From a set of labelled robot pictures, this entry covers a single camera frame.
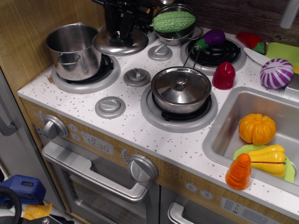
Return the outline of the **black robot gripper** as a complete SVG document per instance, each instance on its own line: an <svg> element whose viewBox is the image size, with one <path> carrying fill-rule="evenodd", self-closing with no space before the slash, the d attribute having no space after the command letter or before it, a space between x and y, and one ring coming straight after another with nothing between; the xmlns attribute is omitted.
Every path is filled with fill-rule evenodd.
<svg viewBox="0 0 299 224"><path fill-rule="evenodd" d="M105 10L106 29L109 33L119 30L120 38L126 39L132 29L134 15L137 18L152 19L156 5L151 0L93 0ZM120 12L123 13L120 23Z"/></svg>

